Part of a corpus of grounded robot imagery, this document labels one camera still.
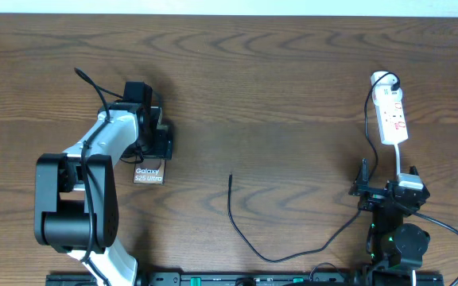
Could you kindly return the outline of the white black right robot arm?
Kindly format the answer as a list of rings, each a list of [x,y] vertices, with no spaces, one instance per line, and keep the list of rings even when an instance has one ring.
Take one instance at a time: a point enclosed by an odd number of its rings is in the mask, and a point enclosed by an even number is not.
[[[404,284],[422,266],[430,242],[428,232],[405,223],[404,218],[419,211],[430,193],[414,166],[384,188],[371,187],[369,182],[370,172],[363,160],[349,191],[359,197],[360,211],[372,213],[366,242],[371,264],[363,268],[362,281],[366,285]]]

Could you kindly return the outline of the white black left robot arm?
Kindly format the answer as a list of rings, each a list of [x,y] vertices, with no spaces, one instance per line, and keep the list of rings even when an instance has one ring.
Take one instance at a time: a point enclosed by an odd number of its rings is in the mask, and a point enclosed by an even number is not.
[[[114,167],[169,160],[173,132],[154,106],[153,89],[128,82],[120,99],[105,103],[95,124],[61,153],[36,162],[34,236],[41,245],[79,261],[94,285],[143,285],[138,260],[117,237]]]

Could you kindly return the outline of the white power strip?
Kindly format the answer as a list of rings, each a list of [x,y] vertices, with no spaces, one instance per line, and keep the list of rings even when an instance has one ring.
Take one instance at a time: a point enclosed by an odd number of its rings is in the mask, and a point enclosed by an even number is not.
[[[402,101],[375,98],[373,102],[378,119],[381,143],[384,145],[396,145],[406,141],[409,135]]]

